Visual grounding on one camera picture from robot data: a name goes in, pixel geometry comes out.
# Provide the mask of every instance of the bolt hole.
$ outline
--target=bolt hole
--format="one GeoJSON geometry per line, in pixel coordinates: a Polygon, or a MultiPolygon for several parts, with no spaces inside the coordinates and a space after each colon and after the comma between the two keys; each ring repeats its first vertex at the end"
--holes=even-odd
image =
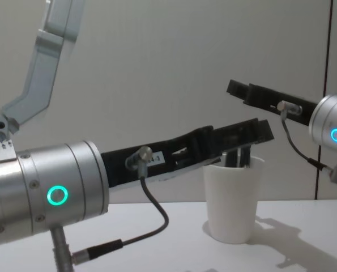
{"type": "Polygon", "coordinates": [[[30,188],[31,189],[36,189],[39,187],[39,182],[37,180],[33,180],[30,182],[30,188]]]}
{"type": "Polygon", "coordinates": [[[42,222],[45,220],[45,217],[43,215],[39,215],[38,217],[36,217],[35,221],[36,222],[42,222]]]}
{"type": "Polygon", "coordinates": [[[5,123],[4,122],[0,122],[0,129],[4,129],[5,128],[5,123]]]}

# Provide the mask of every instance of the white cup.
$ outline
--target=white cup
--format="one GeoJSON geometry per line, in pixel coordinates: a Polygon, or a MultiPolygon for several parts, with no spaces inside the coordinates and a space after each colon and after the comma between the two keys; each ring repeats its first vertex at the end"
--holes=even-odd
{"type": "Polygon", "coordinates": [[[220,166],[224,160],[203,168],[208,225],[214,239],[243,244],[254,231],[264,160],[251,157],[247,168],[220,166]]]}

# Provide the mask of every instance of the white table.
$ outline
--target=white table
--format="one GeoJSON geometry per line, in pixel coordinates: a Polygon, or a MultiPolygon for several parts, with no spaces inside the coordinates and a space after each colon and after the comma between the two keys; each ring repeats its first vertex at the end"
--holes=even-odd
{"type": "MultiPolygon", "coordinates": [[[[263,201],[250,244],[227,245],[207,232],[205,203],[165,203],[161,234],[76,267],[107,272],[337,272],[337,201],[263,201]]],[[[109,213],[66,227],[72,251],[126,240],[162,223],[151,204],[110,205],[109,213]]],[[[49,233],[0,246],[0,271],[55,271],[49,233]]]]}

